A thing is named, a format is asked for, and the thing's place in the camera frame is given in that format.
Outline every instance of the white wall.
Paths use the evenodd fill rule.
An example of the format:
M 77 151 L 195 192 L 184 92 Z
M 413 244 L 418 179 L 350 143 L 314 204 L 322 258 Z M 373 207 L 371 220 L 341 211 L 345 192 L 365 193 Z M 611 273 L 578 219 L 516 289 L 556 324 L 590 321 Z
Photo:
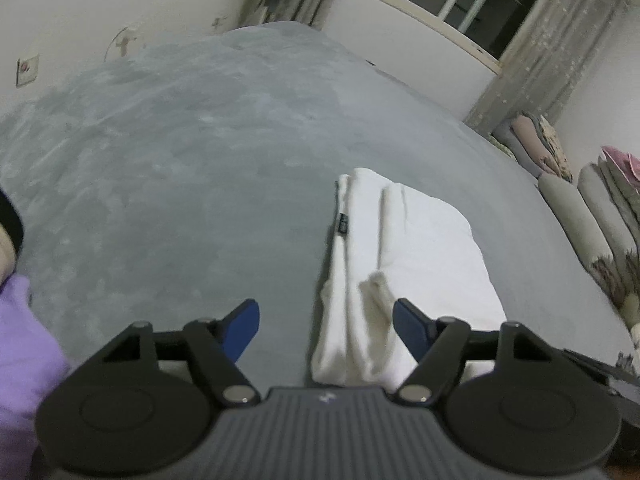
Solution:
M 460 120 L 494 78 L 465 50 L 379 0 L 335 0 L 322 30 Z
M 111 39 L 137 31 L 129 53 L 167 36 L 234 28 L 244 0 L 0 0 L 0 112 L 70 72 L 102 63 Z M 218 27 L 212 27 L 216 19 Z M 40 54 L 38 78 L 15 87 L 18 58 Z M 111 47 L 109 58 L 119 56 Z
M 572 170 L 597 160 L 601 145 L 640 156 L 640 7 L 632 9 L 596 70 L 556 122 Z

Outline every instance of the gray bedsheet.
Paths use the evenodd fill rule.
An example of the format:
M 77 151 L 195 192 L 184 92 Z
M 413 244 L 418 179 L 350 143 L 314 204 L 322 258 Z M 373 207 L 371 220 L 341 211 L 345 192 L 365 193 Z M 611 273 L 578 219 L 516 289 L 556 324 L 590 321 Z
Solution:
M 33 310 L 75 361 L 131 321 L 173 330 L 247 297 L 239 365 L 301 384 L 334 181 L 365 166 L 469 220 L 510 319 L 614 362 L 631 339 L 526 171 L 439 106 L 294 23 L 150 48 L 0 121 Z

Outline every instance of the metal screw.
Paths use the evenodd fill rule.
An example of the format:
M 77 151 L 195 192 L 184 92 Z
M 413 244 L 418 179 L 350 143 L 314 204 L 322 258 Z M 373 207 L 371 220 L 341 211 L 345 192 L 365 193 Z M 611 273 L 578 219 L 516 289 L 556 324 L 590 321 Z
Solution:
M 229 402 L 235 404 L 246 404 L 255 397 L 255 390 L 251 386 L 244 384 L 236 384 L 229 386 L 222 392 L 222 396 Z
M 431 397 L 431 390 L 420 384 L 409 384 L 400 390 L 400 397 L 406 402 L 427 402 Z

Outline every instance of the pink cloth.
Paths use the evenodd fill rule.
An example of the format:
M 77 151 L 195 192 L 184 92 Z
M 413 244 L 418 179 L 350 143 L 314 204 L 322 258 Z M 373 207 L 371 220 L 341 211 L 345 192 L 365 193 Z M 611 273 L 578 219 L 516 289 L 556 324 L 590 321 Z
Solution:
M 68 373 L 60 346 L 29 308 L 30 283 L 10 276 L 0 291 L 0 478 L 24 480 L 38 442 L 36 409 Z
M 640 159 L 613 146 L 603 146 L 602 151 L 618 167 L 628 183 L 640 192 Z

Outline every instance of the folded white cloth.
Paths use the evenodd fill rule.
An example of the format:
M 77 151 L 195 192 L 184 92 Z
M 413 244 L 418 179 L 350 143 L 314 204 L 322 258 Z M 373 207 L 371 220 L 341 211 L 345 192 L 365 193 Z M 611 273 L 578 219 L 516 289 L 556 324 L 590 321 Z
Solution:
M 321 335 L 311 363 L 316 381 L 393 391 L 406 379 L 416 363 L 392 326 L 398 298 L 433 318 L 456 316 L 478 330 L 500 327 L 502 305 L 459 211 L 363 168 L 342 176 L 338 188 L 338 216 L 348 215 L 349 229 L 334 237 L 322 291 Z

